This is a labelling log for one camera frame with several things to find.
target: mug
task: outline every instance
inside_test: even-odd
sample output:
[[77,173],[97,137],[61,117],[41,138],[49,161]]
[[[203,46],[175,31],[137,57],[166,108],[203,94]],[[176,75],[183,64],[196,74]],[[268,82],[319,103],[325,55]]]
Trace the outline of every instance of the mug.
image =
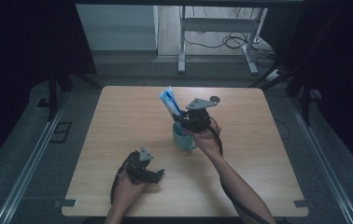
[[180,123],[175,122],[173,125],[173,136],[174,136],[174,144],[183,150],[190,150],[196,148],[196,143],[194,139],[189,134],[184,134],[183,129],[180,126]]

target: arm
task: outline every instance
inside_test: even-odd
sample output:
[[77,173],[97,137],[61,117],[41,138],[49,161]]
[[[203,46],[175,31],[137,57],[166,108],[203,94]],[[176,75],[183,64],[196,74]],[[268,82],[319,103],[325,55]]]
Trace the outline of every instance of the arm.
[[[211,123],[211,127],[217,130],[216,124]],[[255,190],[224,160],[218,150],[218,144],[214,135],[205,130],[200,133],[190,133],[197,146],[204,152],[204,154],[214,164],[220,179],[222,180],[226,189],[232,196],[240,202],[244,207],[263,218],[269,223],[275,223],[275,220],[270,213],[268,207],[255,192]],[[252,218],[238,207],[234,206],[238,215],[244,223],[259,223],[256,219]]]
[[142,182],[132,183],[126,171],[121,172],[116,186],[115,199],[107,213],[105,224],[120,224],[124,214],[136,201],[146,185]]

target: wooden table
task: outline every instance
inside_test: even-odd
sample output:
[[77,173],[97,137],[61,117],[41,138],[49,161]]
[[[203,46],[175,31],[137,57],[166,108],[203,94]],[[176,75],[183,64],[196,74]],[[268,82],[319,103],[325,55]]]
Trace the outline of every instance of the wooden table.
[[[130,152],[154,155],[150,171],[164,169],[129,210],[129,217],[235,217],[232,203],[205,154],[175,147],[173,120],[159,98],[164,87],[104,87],[65,199],[66,216],[104,217],[118,168]],[[304,217],[307,207],[263,92],[244,88],[173,87],[181,108],[195,97],[220,98],[207,108],[222,128],[224,157],[269,206],[275,217]]]

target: gray floor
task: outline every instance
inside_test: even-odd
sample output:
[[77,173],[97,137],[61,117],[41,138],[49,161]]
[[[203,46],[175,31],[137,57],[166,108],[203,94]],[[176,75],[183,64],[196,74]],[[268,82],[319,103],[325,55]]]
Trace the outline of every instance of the gray floor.
[[[91,77],[104,85],[244,88],[258,78],[248,72],[241,57],[188,57],[183,75],[177,72],[176,57],[95,54],[94,59],[98,76]],[[68,93],[60,119],[61,122],[72,122],[71,132],[64,144],[48,144],[11,223],[82,223],[86,219],[64,217],[61,208],[54,206],[66,194],[101,93],[80,79],[71,78],[75,87]],[[307,217],[285,219],[291,223],[347,223],[295,118],[291,99],[284,93],[286,85],[288,81],[278,84],[266,91],[265,96],[310,212]],[[37,107],[37,103],[47,96],[46,83],[32,89],[30,104],[0,149],[0,208],[45,128],[49,111]],[[316,105],[312,104],[310,108],[312,130],[353,203],[353,157],[321,117]],[[176,223],[182,220],[189,223],[189,219],[176,219]],[[134,222],[144,223],[136,219],[126,221]],[[147,220],[145,223],[157,222]]]

